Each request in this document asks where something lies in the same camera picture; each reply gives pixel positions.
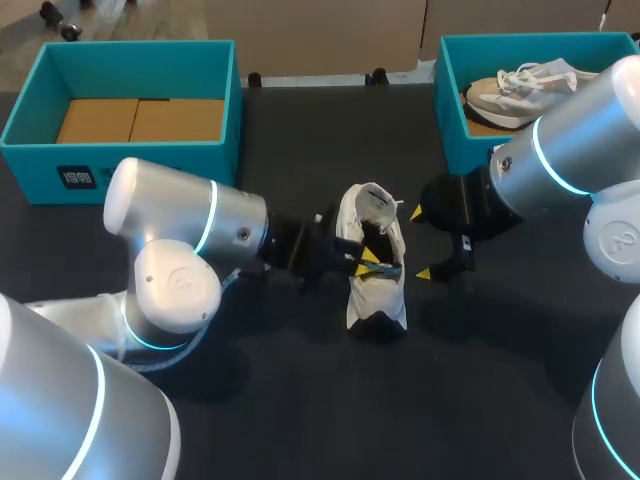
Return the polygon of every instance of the black tabletop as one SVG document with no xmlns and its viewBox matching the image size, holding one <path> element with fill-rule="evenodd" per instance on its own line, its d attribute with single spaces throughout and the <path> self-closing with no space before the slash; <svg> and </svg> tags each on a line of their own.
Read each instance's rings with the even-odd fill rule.
<svg viewBox="0 0 640 480">
<path fill-rule="evenodd" d="M 15 95 L 0 96 L 4 123 Z M 284 275 L 225 294 L 203 344 L 149 378 L 182 428 L 180 479 L 578 479 L 573 413 L 636 290 L 584 253 L 579 203 L 477 251 L 452 285 L 415 278 L 447 235 L 408 219 L 445 168 L 430 86 L 245 92 L 238 186 L 311 216 L 353 183 L 405 200 L 409 333 L 345 334 L 348 284 Z M 19 301 L 122 290 L 125 248 L 98 207 L 31 207 L 0 162 L 0 291 Z"/>
</svg>

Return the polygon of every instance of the shoe tongue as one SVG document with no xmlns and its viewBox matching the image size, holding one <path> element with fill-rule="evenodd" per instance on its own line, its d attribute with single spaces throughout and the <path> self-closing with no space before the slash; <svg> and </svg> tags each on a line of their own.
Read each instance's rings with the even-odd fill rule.
<svg viewBox="0 0 640 480">
<path fill-rule="evenodd" d="M 369 222 L 386 230 L 396 218 L 396 202 L 375 183 L 364 185 L 355 203 L 356 214 L 361 222 Z"/>
<path fill-rule="evenodd" d="M 547 77 L 551 75 L 562 75 L 563 73 L 572 72 L 573 68 L 563 58 L 556 58 L 547 63 L 542 63 L 529 69 L 529 72 L 535 77 Z"/>
</svg>

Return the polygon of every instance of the teal storage bin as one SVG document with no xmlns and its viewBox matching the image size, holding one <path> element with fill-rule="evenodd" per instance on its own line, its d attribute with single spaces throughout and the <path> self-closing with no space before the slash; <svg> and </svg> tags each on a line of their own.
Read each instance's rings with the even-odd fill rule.
<svg viewBox="0 0 640 480">
<path fill-rule="evenodd" d="M 56 144 L 76 98 L 224 99 L 220 140 Z M 31 69 L 0 149 L 30 203 L 101 204 L 125 157 L 234 185 L 241 117 L 233 41 L 50 43 Z M 60 167 L 82 175 L 82 188 L 68 188 Z"/>
<path fill-rule="evenodd" d="M 617 60 L 639 53 L 626 33 L 534 33 L 515 35 L 447 35 L 440 39 L 434 105 L 450 173 L 464 175 L 487 164 L 489 150 L 513 135 L 471 136 L 460 92 L 475 80 L 514 71 L 527 62 L 564 58 L 570 65 L 602 72 Z"/>
</svg>

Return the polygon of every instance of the sneaker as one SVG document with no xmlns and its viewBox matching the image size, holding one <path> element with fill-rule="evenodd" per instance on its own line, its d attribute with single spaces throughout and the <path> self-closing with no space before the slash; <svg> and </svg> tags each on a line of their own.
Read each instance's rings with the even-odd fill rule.
<svg viewBox="0 0 640 480">
<path fill-rule="evenodd" d="M 515 72 L 473 82 L 464 92 L 467 116 L 482 125 L 520 130 L 561 104 L 598 74 L 576 70 L 562 58 L 525 63 Z"/>
<path fill-rule="evenodd" d="M 353 185 L 342 197 L 336 236 L 361 242 L 364 260 L 350 279 L 347 329 L 388 340 L 407 330 L 404 305 L 405 244 L 393 197 L 375 183 Z"/>
</svg>

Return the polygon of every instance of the shoe sole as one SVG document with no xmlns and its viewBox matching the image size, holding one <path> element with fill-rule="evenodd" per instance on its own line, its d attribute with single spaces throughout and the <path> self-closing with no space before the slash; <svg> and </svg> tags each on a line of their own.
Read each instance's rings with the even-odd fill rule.
<svg viewBox="0 0 640 480">
<path fill-rule="evenodd" d="M 385 313 L 376 312 L 369 318 L 358 319 L 348 330 L 358 340 L 389 343 L 404 337 L 407 331 L 400 323 L 391 320 Z"/>
<path fill-rule="evenodd" d="M 469 90 L 469 88 L 470 86 L 462 92 L 465 99 L 465 104 L 462 109 L 464 110 L 465 116 L 469 120 L 473 120 L 475 123 L 507 132 L 518 132 L 527 128 L 536 120 L 536 118 L 538 118 L 526 117 L 522 119 L 518 117 L 506 117 L 504 115 L 487 112 L 481 108 L 475 107 L 469 103 L 469 100 L 467 99 L 467 90 Z"/>
</svg>

